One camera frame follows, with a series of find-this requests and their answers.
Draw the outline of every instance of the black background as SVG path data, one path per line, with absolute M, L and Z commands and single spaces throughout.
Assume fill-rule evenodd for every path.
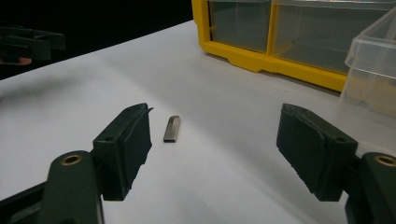
M 191 0 L 0 0 L 0 21 L 65 35 L 66 51 L 26 66 L 0 65 L 0 79 L 110 47 L 192 19 Z

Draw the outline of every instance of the table surface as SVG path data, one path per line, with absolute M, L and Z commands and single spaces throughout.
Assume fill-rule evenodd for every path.
M 198 45 L 193 21 L 0 82 L 0 200 L 46 180 L 65 152 L 122 109 L 148 103 L 153 147 L 106 223 L 347 223 L 343 196 L 321 203 L 276 147 L 282 104 L 325 119 L 336 93 L 251 73 Z M 177 142 L 163 142 L 179 115 Z

